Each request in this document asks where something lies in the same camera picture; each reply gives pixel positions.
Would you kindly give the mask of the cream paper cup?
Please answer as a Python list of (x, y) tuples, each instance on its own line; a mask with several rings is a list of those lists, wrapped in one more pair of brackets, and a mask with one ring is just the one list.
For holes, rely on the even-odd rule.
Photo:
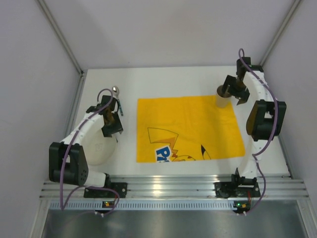
[(231, 95), (227, 92), (223, 93), (222, 85), (216, 90), (216, 106), (218, 108), (225, 108), (231, 101)]

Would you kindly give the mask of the cream upturned bowl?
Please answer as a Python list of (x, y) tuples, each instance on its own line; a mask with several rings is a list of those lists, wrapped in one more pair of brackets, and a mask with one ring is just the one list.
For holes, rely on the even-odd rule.
[(95, 133), (84, 146), (87, 164), (98, 166), (106, 163), (114, 154), (117, 146), (117, 139), (114, 135), (104, 137), (101, 131)]

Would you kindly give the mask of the yellow printed cloth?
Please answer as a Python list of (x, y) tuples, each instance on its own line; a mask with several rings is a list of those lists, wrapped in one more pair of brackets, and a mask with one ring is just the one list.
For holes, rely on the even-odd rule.
[(215, 96), (139, 99), (138, 163), (192, 162), (245, 156), (232, 103)]

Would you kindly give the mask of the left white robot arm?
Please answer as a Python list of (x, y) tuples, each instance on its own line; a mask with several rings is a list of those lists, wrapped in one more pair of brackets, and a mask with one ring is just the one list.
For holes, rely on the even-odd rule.
[(79, 125), (61, 142), (49, 147), (49, 179), (77, 186), (109, 187), (109, 174), (93, 170), (115, 152), (115, 135), (123, 132), (118, 100), (104, 95), (90, 106)]

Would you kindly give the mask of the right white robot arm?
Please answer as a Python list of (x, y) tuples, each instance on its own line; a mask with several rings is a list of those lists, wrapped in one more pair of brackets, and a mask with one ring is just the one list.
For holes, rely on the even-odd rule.
[(223, 183), (218, 191), (235, 193), (238, 191), (259, 191), (257, 173), (261, 154), (273, 139), (280, 134), (286, 113), (286, 103), (278, 101), (264, 79), (260, 65), (253, 65), (250, 57), (240, 56), (236, 62), (236, 76), (228, 75), (217, 89), (217, 106), (225, 107), (231, 97), (244, 104), (253, 101), (246, 121), (249, 136), (246, 155), (242, 159), (231, 181)]

